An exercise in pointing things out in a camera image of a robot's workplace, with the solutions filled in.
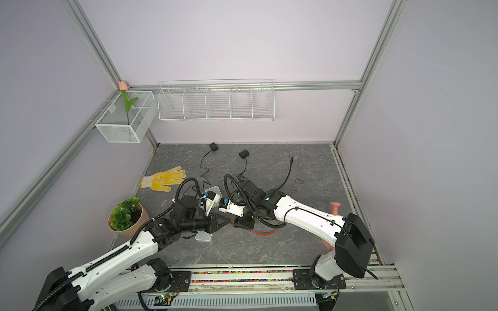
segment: wire basket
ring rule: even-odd
[[[166,122],[275,119],[275,98],[271,80],[189,83],[159,83],[159,119]]]
[[[126,91],[126,96],[128,99],[138,97],[128,111],[129,123],[125,101],[120,94],[95,124],[108,142],[140,143],[157,114],[151,91]]]

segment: red cable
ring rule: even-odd
[[[256,232],[256,231],[251,230],[251,232],[252,232],[252,233],[255,233],[255,234],[257,234],[257,235],[262,235],[262,236],[269,236],[270,234],[275,233],[275,231],[277,231],[277,229],[273,230],[273,231],[272,231],[272,232],[270,232],[270,233],[259,233],[259,232]]]

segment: gray marble tabletop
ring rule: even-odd
[[[342,204],[339,214],[346,216],[351,212],[328,144],[220,144],[219,148],[206,156],[203,167],[210,169],[206,177],[211,185],[220,187],[223,195],[224,174],[239,174],[244,170],[246,162],[239,157],[239,152],[247,149],[248,178],[260,188],[267,190],[278,185],[287,174],[289,158],[292,156],[292,172],[281,191],[289,194],[294,188],[290,195],[295,200],[319,210],[331,211],[330,202],[334,201]],[[208,145],[160,145],[147,169],[147,175],[181,166],[187,177],[197,178],[202,187],[204,179],[200,176],[205,170],[199,164],[209,150]],[[299,177],[296,180],[299,164]],[[172,186],[168,193],[149,188],[139,189],[137,196],[149,215],[153,216],[171,204],[177,187]],[[194,195],[194,192],[190,189],[186,194]],[[258,221],[254,230],[260,233],[273,231]],[[115,246],[126,240],[128,238],[119,236]],[[182,265],[311,265],[317,255],[327,252],[319,237],[291,224],[269,236],[226,225],[214,233],[211,242],[198,242],[195,238],[180,239],[151,258],[160,257],[167,264]]]

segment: soil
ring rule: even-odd
[[[142,211],[141,210],[134,211],[133,213],[130,214],[130,216],[131,216],[130,221],[133,224],[136,224],[136,222],[140,219],[140,215],[142,215]]]

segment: work glove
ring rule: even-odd
[[[152,190],[170,192],[171,187],[167,185],[179,185],[183,182],[183,178],[186,177],[185,170],[182,170],[181,166],[177,166],[165,172],[143,177],[140,187],[142,189],[151,188]]]

